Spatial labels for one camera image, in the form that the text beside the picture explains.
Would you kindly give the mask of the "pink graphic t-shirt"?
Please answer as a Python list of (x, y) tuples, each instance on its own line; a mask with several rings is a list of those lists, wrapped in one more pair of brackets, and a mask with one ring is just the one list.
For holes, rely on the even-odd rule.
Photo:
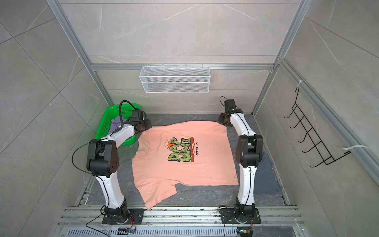
[(214, 121), (188, 121), (144, 131), (132, 159), (134, 184), (147, 209), (186, 186), (236, 186), (227, 128)]

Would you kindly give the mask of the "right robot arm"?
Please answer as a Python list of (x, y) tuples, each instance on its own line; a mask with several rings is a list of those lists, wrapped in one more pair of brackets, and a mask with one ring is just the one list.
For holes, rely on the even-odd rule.
[(235, 158), (240, 169), (240, 183), (233, 216), (238, 223), (245, 223), (256, 213), (254, 185), (262, 160), (263, 137), (253, 131), (243, 113), (221, 113), (218, 123), (235, 128), (239, 136)]

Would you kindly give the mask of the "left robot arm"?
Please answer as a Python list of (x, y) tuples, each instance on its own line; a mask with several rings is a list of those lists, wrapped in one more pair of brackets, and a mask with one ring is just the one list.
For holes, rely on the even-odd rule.
[(105, 224), (124, 224), (131, 221), (131, 214), (117, 178), (119, 167), (117, 149), (135, 134), (151, 127), (149, 119), (129, 118), (109, 135), (89, 142), (86, 166), (99, 182), (105, 198), (103, 221)]

